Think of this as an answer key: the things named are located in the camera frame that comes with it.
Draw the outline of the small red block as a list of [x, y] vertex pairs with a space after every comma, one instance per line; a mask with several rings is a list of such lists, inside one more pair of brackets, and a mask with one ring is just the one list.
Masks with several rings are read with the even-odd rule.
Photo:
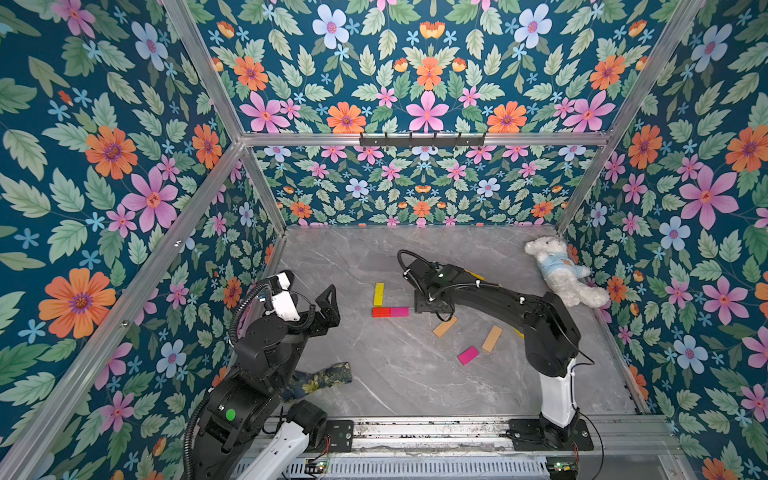
[[373, 318], [389, 318], [392, 310], [389, 307], [373, 307], [371, 315]]

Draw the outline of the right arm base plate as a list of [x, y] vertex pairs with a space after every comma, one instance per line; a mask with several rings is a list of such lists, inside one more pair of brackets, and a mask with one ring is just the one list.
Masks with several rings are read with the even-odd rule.
[[566, 427], [559, 427], [543, 417], [510, 419], [506, 436], [516, 451], [593, 451], [590, 430], [584, 418], [576, 417]]

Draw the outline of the long yellow block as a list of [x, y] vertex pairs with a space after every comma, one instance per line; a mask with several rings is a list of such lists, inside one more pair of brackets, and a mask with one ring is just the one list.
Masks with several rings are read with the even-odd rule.
[[377, 283], [375, 285], [374, 299], [373, 299], [373, 307], [374, 308], [380, 308], [380, 307], [383, 306], [383, 303], [384, 303], [384, 290], [385, 290], [385, 284], [384, 283]]

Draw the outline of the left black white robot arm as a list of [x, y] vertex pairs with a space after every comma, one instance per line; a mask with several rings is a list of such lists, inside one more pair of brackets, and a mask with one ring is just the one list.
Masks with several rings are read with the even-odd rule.
[[183, 435], [183, 478], [228, 479], [282, 402], [308, 340], [339, 325], [329, 285], [301, 311], [290, 270], [257, 281], [232, 308], [231, 370], [195, 408]]

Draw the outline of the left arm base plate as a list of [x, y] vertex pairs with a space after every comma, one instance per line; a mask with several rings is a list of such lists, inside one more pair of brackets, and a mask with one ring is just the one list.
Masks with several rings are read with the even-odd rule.
[[355, 423], [352, 420], [323, 420], [302, 427], [308, 436], [306, 452], [348, 453], [352, 450]]

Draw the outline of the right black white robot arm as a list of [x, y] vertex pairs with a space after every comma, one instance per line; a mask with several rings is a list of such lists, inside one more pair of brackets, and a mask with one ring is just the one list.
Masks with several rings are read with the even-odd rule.
[[519, 293], [453, 265], [420, 257], [401, 263], [404, 279], [415, 289], [415, 306], [445, 321], [458, 306], [478, 310], [513, 327], [523, 336], [528, 364], [538, 373], [540, 419], [564, 430], [578, 418], [573, 394], [574, 369], [582, 354], [581, 333], [561, 299]]

